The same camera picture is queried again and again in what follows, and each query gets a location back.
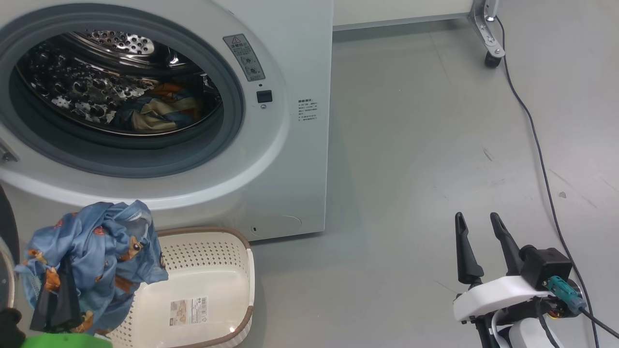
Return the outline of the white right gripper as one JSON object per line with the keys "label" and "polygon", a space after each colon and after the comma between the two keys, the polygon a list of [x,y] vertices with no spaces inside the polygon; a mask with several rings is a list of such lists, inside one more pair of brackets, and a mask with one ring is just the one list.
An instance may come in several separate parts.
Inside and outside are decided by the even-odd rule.
{"label": "white right gripper", "polygon": [[497,212],[491,212],[489,219],[495,237],[498,239],[507,267],[507,276],[482,284],[483,268],[478,264],[468,235],[469,230],[462,212],[455,215],[456,262],[458,281],[475,286],[453,301],[456,321],[467,321],[470,317],[486,315],[509,306],[527,302],[534,297],[542,299],[551,295],[548,290],[536,290],[522,276],[524,262],[519,256],[520,248]]}

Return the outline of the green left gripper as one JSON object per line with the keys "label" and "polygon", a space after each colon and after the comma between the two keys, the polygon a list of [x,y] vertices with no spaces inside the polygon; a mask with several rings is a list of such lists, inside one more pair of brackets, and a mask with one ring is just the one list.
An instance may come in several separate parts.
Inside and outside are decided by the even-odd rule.
{"label": "green left gripper", "polygon": [[107,339],[88,334],[51,334],[55,329],[52,321],[57,307],[57,324],[60,332],[68,332],[83,322],[79,294],[71,263],[62,263],[59,269],[60,288],[58,295],[45,286],[37,297],[29,329],[43,332],[28,337],[22,348],[113,348]]}

